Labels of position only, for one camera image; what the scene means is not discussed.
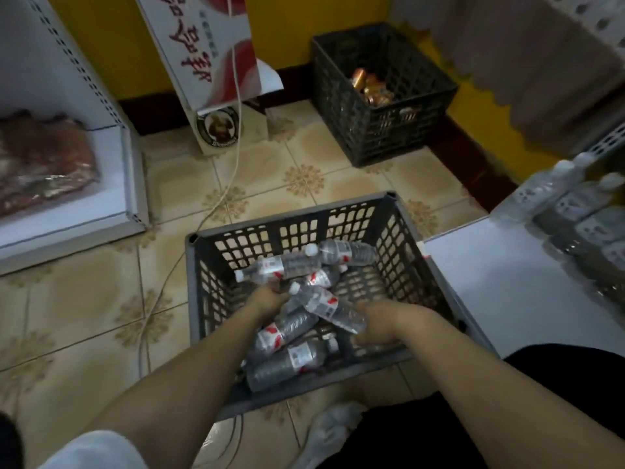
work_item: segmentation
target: white cable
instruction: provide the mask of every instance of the white cable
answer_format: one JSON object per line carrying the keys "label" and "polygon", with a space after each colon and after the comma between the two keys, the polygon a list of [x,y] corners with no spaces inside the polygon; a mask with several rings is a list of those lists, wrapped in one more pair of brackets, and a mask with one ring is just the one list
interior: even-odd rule
{"label": "white cable", "polygon": [[[232,18],[232,0],[228,0],[228,15],[230,16],[230,18]],[[239,138],[237,139],[237,142],[236,142],[236,162],[234,163],[234,171],[232,172],[232,177],[230,178],[230,182],[224,189],[223,194],[221,195],[217,203],[213,206],[213,208],[208,212],[206,217],[204,217],[204,219],[202,219],[202,221],[199,223],[198,228],[196,229],[196,232],[198,232],[199,229],[202,228],[202,225],[204,225],[204,223],[208,220],[208,218],[211,215],[213,215],[213,212],[215,212],[215,210],[219,207],[219,205],[226,198],[226,196],[228,195],[228,192],[230,191],[230,186],[232,186],[232,183],[234,182],[234,177],[236,176],[236,172],[239,169],[239,152],[241,150],[241,137],[243,136],[242,135],[243,132],[241,131],[241,127],[243,123],[243,105],[241,102],[241,92],[239,91],[239,75],[236,69],[236,45],[232,49],[232,73],[234,74],[234,88],[236,89],[236,99],[237,99],[237,105],[239,107],[239,127],[238,127]],[[171,275],[174,273],[176,266],[178,266],[178,264],[181,262],[183,258],[184,258],[184,252],[182,252],[180,257],[178,257],[178,260],[176,260],[176,263],[174,263],[174,266],[171,267],[171,270],[169,270],[169,273],[165,277],[165,281],[163,281],[162,286],[160,287],[160,291],[158,295],[156,296],[156,300],[154,301],[152,308],[150,308],[147,315],[143,318],[143,323],[141,324],[141,331],[139,331],[139,338],[137,340],[139,380],[143,378],[143,363],[141,361],[141,357],[142,357],[141,348],[142,348],[144,336],[146,333],[147,323],[152,317],[152,315],[154,314],[154,310],[157,308],[158,303],[160,299],[162,298],[163,291],[165,290],[165,285],[167,285],[167,282],[169,281],[169,278],[171,277]]]}

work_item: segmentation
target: white lace curtain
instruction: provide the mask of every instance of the white lace curtain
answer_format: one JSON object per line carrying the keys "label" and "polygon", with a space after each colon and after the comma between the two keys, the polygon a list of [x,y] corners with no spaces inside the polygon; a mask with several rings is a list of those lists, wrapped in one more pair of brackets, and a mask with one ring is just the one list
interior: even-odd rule
{"label": "white lace curtain", "polygon": [[528,141],[570,156],[625,119],[625,0],[394,0],[390,18],[431,30]]}

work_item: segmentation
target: black plastic crate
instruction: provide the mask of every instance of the black plastic crate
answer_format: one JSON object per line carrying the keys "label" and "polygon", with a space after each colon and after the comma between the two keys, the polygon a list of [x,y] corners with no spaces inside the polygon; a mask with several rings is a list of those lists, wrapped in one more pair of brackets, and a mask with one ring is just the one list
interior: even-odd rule
{"label": "black plastic crate", "polygon": [[[254,285],[235,281],[235,269],[249,266],[260,257],[299,250],[326,237],[369,243],[379,254],[373,266],[350,267],[332,289],[338,296],[352,302],[391,298],[421,304],[452,320],[448,306],[451,295],[444,285],[441,290],[434,279],[436,270],[431,270],[421,256],[417,247],[420,237],[410,216],[394,192],[383,192],[187,236],[191,343],[219,327],[253,291]],[[402,345],[354,347],[347,332],[323,322],[300,341],[323,338],[330,328],[337,335],[340,353],[333,355],[324,368],[257,393],[240,381],[232,387],[218,418],[231,418],[410,358]]]}
{"label": "black plastic crate", "polygon": [[[386,23],[312,39],[313,103],[354,166],[419,149],[454,98],[457,84]],[[395,93],[367,105],[351,84],[362,67]]]}

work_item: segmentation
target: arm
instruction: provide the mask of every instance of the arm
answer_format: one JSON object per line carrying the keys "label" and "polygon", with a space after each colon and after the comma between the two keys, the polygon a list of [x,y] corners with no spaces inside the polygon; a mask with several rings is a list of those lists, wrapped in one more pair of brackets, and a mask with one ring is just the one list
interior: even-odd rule
{"label": "arm", "polygon": [[491,468],[607,468],[625,442],[475,344],[434,311],[393,301],[358,304],[360,344],[400,339],[449,402]]}
{"label": "arm", "polygon": [[151,469],[191,467],[256,329],[287,299],[269,286],[258,288],[215,332],[113,401],[87,431],[125,436]]}

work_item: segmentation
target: bottle label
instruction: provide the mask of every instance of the bottle label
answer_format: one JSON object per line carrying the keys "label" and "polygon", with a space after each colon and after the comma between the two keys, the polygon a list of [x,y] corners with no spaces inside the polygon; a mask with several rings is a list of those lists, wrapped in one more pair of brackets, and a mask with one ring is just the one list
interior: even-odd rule
{"label": "bottle label", "polygon": [[600,247],[612,243],[617,239],[612,232],[607,230],[593,217],[589,217],[577,224],[575,226],[575,232],[587,242]]}
{"label": "bottle label", "polygon": [[282,264],[282,258],[273,256],[263,258],[261,261],[261,274],[275,276],[282,279],[285,275],[285,268]]}
{"label": "bottle label", "polygon": [[625,241],[618,241],[601,249],[603,256],[610,260],[615,267],[625,271]]}
{"label": "bottle label", "polygon": [[322,288],[330,288],[332,283],[327,274],[323,270],[315,271],[308,276],[308,284],[313,286],[320,286]]}
{"label": "bottle label", "polygon": [[293,369],[297,371],[304,371],[304,367],[313,362],[313,353],[311,352],[308,342],[291,347],[288,351],[289,357],[291,358],[291,365],[293,365]]}
{"label": "bottle label", "polygon": [[530,211],[536,205],[543,202],[543,194],[535,188],[523,188],[522,186],[512,193],[512,198],[525,211]]}
{"label": "bottle label", "polygon": [[567,220],[581,220],[592,212],[588,205],[575,197],[572,192],[560,197],[554,209]]}
{"label": "bottle label", "polygon": [[276,323],[271,323],[265,329],[258,332],[258,337],[265,349],[277,351],[285,345],[282,333],[278,330]]}
{"label": "bottle label", "polygon": [[324,288],[318,288],[304,307],[309,313],[328,320],[339,307],[339,299]]}
{"label": "bottle label", "polygon": [[351,245],[349,242],[344,242],[343,240],[335,240],[336,249],[339,253],[339,261],[340,263],[348,263],[351,261],[352,253],[351,253]]}

